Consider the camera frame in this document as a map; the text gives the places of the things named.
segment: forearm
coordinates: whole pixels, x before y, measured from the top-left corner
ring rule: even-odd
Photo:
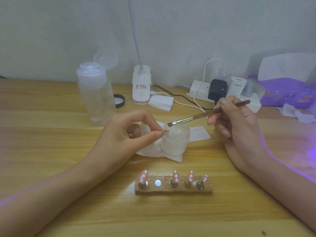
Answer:
[[[0,201],[0,236],[34,236],[99,178],[85,163]]]
[[[316,231],[316,181],[272,155],[248,175]]]

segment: person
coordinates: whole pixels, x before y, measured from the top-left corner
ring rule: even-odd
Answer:
[[[235,166],[316,231],[316,181],[272,155],[258,121],[236,97],[222,98],[222,113],[209,125],[223,140]],[[151,132],[141,136],[144,122]],[[34,236],[75,199],[117,171],[137,151],[164,135],[146,110],[118,114],[104,127],[88,155],[70,169],[0,201],[0,236]]]

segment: tabletop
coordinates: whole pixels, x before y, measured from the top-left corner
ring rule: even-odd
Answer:
[[[163,123],[200,113],[179,104],[170,112],[134,105],[130,86],[113,85],[113,92],[126,100],[117,113],[144,108]],[[256,116],[272,153],[316,178],[316,125],[284,117],[273,107],[262,107]],[[188,143],[183,163],[134,155],[38,236],[315,236],[235,168],[205,119],[188,124],[204,126],[211,139]],[[101,129],[90,123],[76,83],[0,79],[0,198],[73,166],[89,152]],[[180,175],[190,170],[207,174],[214,192],[135,195],[135,177],[144,169],[150,175],[171,175],[175,169]]]

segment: purple tissue pack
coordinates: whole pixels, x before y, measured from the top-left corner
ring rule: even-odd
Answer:
[[[316,101],[316,86],[292,78],[258,80],[258,75],[248,78],[263,85],[267,90],[260,99],[262,105],[283,106],[285,103],[298,108],[308,108]]]

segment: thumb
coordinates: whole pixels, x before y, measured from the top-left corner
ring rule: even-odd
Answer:
[[[227,100],[227,98],[221,98],[219,100],[219,104],[223,112],[229,117],[234,129],[238,130],[247,124],[239,108],[235,106],[231,101]]]
[[[164,131],[151,131],[141,137],[130,139],[134,152],[138,152],[164,136]]]

